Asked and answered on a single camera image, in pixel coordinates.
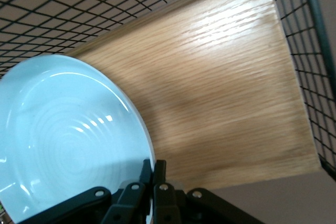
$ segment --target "wood grain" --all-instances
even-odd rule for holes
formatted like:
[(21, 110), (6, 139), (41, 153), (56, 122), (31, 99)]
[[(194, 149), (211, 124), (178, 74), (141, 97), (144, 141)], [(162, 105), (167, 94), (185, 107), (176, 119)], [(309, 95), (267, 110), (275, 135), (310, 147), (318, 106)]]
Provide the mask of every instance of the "wood grain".
[(68, 55), (124, 90), (185, 189), (320, 169), (273, 0), (179, 0)]

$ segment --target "black wire mesh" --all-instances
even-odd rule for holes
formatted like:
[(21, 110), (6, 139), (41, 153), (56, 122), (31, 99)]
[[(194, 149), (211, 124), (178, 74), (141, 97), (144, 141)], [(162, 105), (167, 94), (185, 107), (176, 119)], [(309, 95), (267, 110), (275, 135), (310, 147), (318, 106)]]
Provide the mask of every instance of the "black wire mesh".
[[(0, 0), (0, 78), (20, 61), (65, 54), (175, 0)], [(336, 108), (307, 0), (275, 0), (320, 159), (336, 167)]]

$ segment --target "wire rack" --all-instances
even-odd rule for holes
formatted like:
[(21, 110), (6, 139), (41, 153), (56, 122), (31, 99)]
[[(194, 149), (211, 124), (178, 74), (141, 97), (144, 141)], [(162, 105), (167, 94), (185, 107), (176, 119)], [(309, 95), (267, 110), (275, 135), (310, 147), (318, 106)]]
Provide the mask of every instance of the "wire rack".
[[(0, 0), (0, 78), (41, 54), (66, 54), (85, 42), (175, 0)], [(316, 147), (336, 178), (334, 67), (307, 0), (275, 0)]]

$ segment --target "glossy plate surface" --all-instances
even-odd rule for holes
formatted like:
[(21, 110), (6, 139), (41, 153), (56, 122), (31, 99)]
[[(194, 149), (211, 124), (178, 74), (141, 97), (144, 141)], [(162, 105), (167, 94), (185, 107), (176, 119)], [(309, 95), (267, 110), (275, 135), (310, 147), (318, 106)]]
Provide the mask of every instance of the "glossy plate surface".
[(94, 186), (115, 192), (154, 160), (126, 95), (74, 58), (38, 56), (0, 80), (0, 201), (20, 222)]

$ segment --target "light blue plate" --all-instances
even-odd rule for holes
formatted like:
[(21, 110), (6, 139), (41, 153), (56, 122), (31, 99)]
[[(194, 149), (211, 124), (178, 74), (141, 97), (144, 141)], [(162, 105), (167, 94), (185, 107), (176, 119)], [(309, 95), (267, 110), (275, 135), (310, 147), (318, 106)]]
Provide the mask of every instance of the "light blue plate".
[(112, 193), (154, 162), (132, 102), (101, 72), (38, 56), (0, 80), (0, 201), (20, 222), (94, 186)]

